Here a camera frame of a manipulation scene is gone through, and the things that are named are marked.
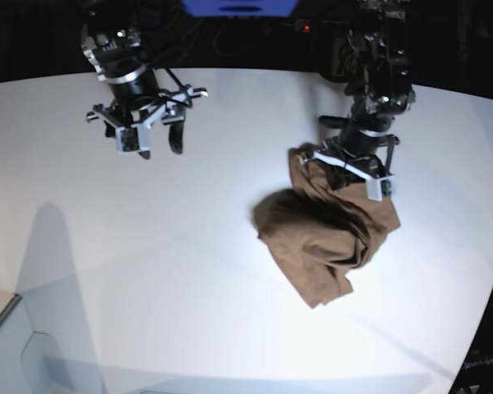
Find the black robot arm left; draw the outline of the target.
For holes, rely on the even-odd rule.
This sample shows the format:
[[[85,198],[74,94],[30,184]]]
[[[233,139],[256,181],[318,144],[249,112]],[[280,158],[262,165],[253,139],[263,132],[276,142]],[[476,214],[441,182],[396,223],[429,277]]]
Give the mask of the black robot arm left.
[[[312,26],[321,76],[343,83],[353,103],[346,117],[319,117],[319,124],[336,134],[305,159],[325,164],[334,190],[374,181],[389,194],[399,144],[389,129],[416,99],[405,7],[400,1],[342,1]]]

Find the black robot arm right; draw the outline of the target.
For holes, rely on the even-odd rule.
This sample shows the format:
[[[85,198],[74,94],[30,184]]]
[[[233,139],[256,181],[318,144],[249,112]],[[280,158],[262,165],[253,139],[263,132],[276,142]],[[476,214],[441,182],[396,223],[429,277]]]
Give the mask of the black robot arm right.
[[[150,159],[150,131],[160,123],[169,128],[173,153],[183,153],[184,125],[193,100],[206,97],[206,89],[182,83],[173,71],[165,71],[175,83],[174,91],[159,85],[157,66],[142,40],[138,9],[117,6],[114,1],[84,5],[81,50],[99,81],[110,89],[109,104],[95,104],[88,122],[100,120],[104,135],[115,140],[119,153],[137,153]]]

